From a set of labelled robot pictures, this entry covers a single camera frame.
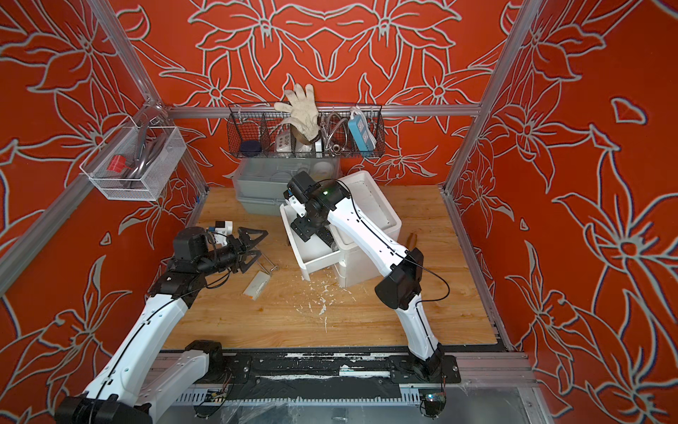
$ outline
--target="floral pattern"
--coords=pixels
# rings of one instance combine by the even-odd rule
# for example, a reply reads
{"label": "floral pattern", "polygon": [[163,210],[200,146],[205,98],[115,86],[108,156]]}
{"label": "floral pattern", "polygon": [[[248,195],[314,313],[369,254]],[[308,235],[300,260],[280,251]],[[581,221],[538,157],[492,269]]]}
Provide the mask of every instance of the floral pattern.
{"label": "floral pattern", "polygon": [[669,33],[678,15],[665,2],[543,2],[454,161],[485,281],[559,423],[678,417],[678,187],[663,111],[678,85],[640,83],[675,62],[658,41]]}
{"label": "floral pattern", "polygon": [[[470,0],[210,0],[171,10],[161,1],[111,3],[163,100],[201,107],[280,100],[295,82],[313,83],[320,101],[475,104],[520,8],[485,2],[483,22],[476,22],[460,12],[479,10]],[[230,185],[238,161],[227,155],[223,119],[180,124],[204,135],[191,153],[206,181]],[[382,184],[441,183],[460,141],[447,137],[468,126],[455,117],[387,125],[386,155],[343,160],[344,173],[366,169]],[[401,137],[405,132],[412,135]]]}
{"label": "floral pattern", "polygon": [[[0,16],[0,86],[11,99],[0,140],[2,255],[143,99],[86,2],[3,2]],[[205,137],[181,131],[189,146]],[[146,218],[138,202],[93,190],[79,204],[1,297],[1,422],[54,422],[63,397],[81,393],[132,326],[196,201],[180,165],[148,205],[150,238],[132,225]]]}
{"label": "floral pattern", "polygon": [[83,2],[17,1],[0,15],[0,84],[13,99],[0,141],[2,255],[142,98]]}

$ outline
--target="white storage box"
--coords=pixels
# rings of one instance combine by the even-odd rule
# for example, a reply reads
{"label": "white storage box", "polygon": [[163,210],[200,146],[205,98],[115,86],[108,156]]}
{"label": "white storage box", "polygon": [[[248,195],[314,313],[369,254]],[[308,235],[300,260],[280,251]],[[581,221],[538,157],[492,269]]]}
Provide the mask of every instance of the white storage box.
{"label": "white storage box", "polygon": [[[351,190],[355,204],[363,213],[387,236],[397,241],[403,223],[370,173],[356,172],[341,178],[341,181]],[[341,287],[349,287],[381,275],[372,260],[348,234],[333,225],[330,225],[330,232],[342,253],[342,261],[334,265]]]}
{"label": "white storage box", "polygon": [[290,205],[280,205],[280,215],[283,217],[287,238],[290,240],[294,257],[301,268],[301,274],[304,280],[311,280],[308,275],[322,268],[327,268],[338,261],[341,261],[342,253],[340,251],[332,252],[332,249],[325,244],[320,237],[312,235],[304,243],[298,235],[290,228],[290,223],[296,219],[297,215]]}
{"label": "white storage box", "polygon": [[[383,195],[372,176],[367,171],[356,172],[340,178],[351,193],[355,203],[363,213],[378,225],[387,236],[397,239],[402,222]],[[334,265],[337,279],[342,287],[352,286],[370,278],[379,276],[376,266],[367,254],[347,234],[330,225],[338,250],[332,250],[317,235],[304,243],[290,228],[296,218],[291,206],[282,205],[280,212],[290,239],[294,256],[301,268],[305,280],[311,280],[309,274]]]}

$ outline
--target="gray plastic bin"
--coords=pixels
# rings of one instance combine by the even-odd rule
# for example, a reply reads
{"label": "gray plastic bin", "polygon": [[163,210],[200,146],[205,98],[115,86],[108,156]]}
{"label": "gray plastic bin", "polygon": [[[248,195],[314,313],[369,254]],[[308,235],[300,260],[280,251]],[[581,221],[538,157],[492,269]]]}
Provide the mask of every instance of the gray plastic bin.
{"label": "gray plastic bin", "polygon": [[[253,157],[240,162],[233,176],[233,186],[239,199],[283,199],[287,183],[300,171],[308,172],[316,181],[341,176],[339,159]],[[271,215],[278,213],[276,208]]]}
{"label": "gray plastic bin", "polygon": [[257,215],[280,215],[280,205],[284,199],[257,199],[255,197],[240,197],[236,195],[240,204],[248,214]]}

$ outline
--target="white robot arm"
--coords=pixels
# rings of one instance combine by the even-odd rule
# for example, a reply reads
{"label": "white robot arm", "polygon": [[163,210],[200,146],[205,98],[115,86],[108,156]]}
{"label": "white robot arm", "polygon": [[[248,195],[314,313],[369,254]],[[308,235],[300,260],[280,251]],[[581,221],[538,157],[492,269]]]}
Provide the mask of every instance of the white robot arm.
{"label": "white robot arm", "polygon": [[213,250],[208,243],[214,243],[214,233],[210,235],[201,227],[179,232],[167,272],[151,287],[134,327],[83,393],[61,402],[54,414],[57,424],[152,424],[196,381],[225,381],[221,344],[198,340],[140,393],[158,352],[198,292],[215,287],[207,286],[205,276],[226,270],[227,275],[246,272],[261,256],[253,247],[268,235],[262,230],[238,228],[238,239],[224,232],[218,232],[224,246]]}
{"label": "white robot arm", "polygon": [[423,379],[436,377],[443,354],[422,307],[419,281],[423,254],[418,249],[408,252],[405,246],[387,236],[353,202],[348,188],[337,180],[321,186],[306,172],[301,172],[287,187],[287,203],[298,215],[290,227],[304,241],[315,234],[328,245],[334,241],[325,228],[328,223],[351,236],[384,276],[375,291],[400,319],[410,353],[419,359],[414,370]]}

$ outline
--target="wooden floor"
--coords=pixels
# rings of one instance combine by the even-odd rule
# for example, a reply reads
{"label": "wooden floor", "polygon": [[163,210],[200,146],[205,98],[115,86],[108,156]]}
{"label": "wooden floor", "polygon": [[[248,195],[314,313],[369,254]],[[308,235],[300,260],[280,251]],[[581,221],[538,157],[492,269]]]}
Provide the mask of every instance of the wooden floor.
{"label": "wooden floor", "polygon": [[[424,303],[437,338],[444,345],[496,343],[438,187],[381,189],[403,222],[399,242],[404,244],[415,231],[424,266],[452,288],[444,301]],[[258,247],[280,270],[256,301],[242,294],[258,270],[256,265],[246,274],[232,275],[219,289],[202,290],[170,334],[166,349],[183,349],[197,339],[217,340],[228,348],[407,345],[395,312],[374,294],[380,277],[342,289],[329,268],[311,274],[312,282],[302,281],[281,217],[248,214],[235,199],[234,189],[210,190],[198,225],[214,225],[215,220],[267,230],[268,237]],[[446,292],[445,285],[427,272],[421,286],[424,299]]]}

